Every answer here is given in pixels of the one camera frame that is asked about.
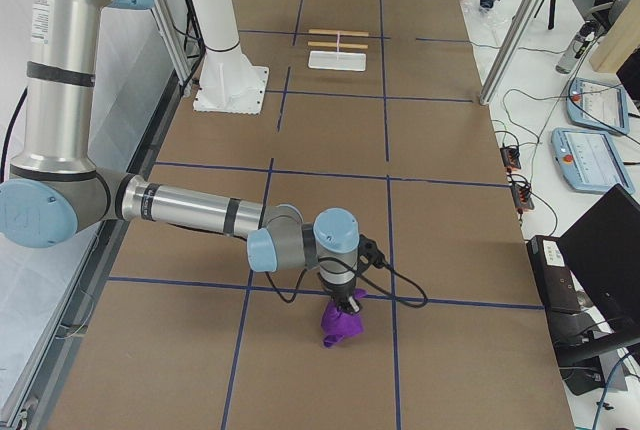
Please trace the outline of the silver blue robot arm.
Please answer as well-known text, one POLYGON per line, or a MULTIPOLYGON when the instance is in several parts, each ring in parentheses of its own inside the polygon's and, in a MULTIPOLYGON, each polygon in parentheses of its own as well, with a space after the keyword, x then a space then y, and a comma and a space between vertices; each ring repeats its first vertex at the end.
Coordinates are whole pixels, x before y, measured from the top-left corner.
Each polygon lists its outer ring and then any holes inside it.
POLYGON ((250 268, 317 270, 335 306, 359 311, 359 230, 333 208, 305 223, 290 205, 150 183, 103 169, 88 155, 102 11, 148 9, 156 0, 32 0, 26 135, 1 186, 1 230, 31 248, 64 242, 103 220, 141 218, 245 241, 250 268))

